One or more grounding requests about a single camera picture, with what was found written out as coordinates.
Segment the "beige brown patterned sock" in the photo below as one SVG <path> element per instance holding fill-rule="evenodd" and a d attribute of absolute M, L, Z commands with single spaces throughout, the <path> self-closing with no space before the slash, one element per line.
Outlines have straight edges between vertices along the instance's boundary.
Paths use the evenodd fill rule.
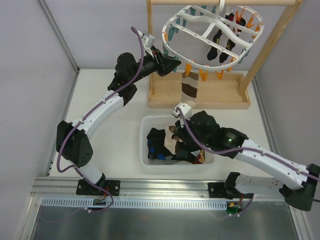
<path fill-rule="evenodd" d="M 196 105 L 199 74 L 190 72 L 187 76 L 184 72 L 181 77 L 181 102 L 193 108 Z"/>

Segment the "white plastic sock hanger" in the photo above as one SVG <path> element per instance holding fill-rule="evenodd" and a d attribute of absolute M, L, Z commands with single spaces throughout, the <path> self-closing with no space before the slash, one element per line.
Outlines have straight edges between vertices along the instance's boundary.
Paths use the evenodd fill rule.
<path fill-rule="evenodd" d="M 190 8 L 196 9 L 196 16 L 190 15 Z M 236 11 L 241 12 L 242 8 L 245 8 L 242 16 L 246 20 L 245 26 L 236 24 L 236 19 L 233 21 L 225 19 L 225 15 L 229 13 L 234 13 L 236 17 Z M 170 25 L 175 27 L 174 35 L 181 33 L 186 37 L 193 38 L 196 43 L 207 45 L 209 51 L 211 47 L 214 47 L 228 54 L 228 59 L 224 63 L 219 63 L 218 56 L 214 59 L 217 61 L 214 65 L 208 65 L 178 52 L 170 44 L 173 38 L 171 41 L 166 41 L 166 34 Z M 264 20 L 256 10 L 244 5 L 238 5 L 236 9 L 231 9 L 224 0 L 221 0 L 212 8 L 208 6 L 187 5 L 178 11 L 164 24 L 162 28 L 162 43 L 167 52 L 185 63 L 191 64 L 199 70 L 222 73 L 225 70 L 230 71 L 234 65 L 243 62 L 262 35 L 264 28 Z M 213 42 L 213 37 L 219 29 L 222 30 L 223 35 L 221 36 L 220 44 L 216 44 Z M 235 43 L 235 47 L 231 51 L 225 48 L 226 44 L 223 44 L 223 40 L 227 41 L 228 39 Z"/>

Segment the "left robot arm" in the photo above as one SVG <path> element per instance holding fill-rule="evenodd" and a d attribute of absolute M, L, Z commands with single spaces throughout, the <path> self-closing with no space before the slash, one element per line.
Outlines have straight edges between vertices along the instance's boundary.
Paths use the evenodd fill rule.
<path fill-rule="evenodd" d="M 164 77 L 181 64 L 181 61 L 167 56 L 154 46 L 136 61 L 125 52 L 118 56 L 114 78 L 107 91 L 92 109 L 71 122 L 61 121 L 57 126 L 56 151 L 58 158 L 64 158 L 79 172 L 87 188 L 94 195 L 105 190 L 105 175 L 99 170 L 92 157 L 94 155 L 90 139 L 95 131 L 116 111 L 124 107 L 137 92 L 135 82 L 157 73 Z"/>

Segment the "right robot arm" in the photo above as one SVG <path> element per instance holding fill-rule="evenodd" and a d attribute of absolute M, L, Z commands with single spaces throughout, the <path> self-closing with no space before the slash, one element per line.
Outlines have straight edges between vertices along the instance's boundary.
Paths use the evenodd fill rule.
<path fill-rule="evenodd" d="M 172 114 L 178 118 L 174 133 L 185 144 L 196 144 L 208 153 L 247 163 L 270 175 L 259 177 L 230 172 L 223 187 L 217 190 L 222 198 L 281 195 L 291 207 L 306 212 L 311 210 L 320 181 L 318 165 L 303 165 L 281 157 L 261 147 L 246 134 L 221 127 L 205 111 L 188 116 L 177 107 Z"/>

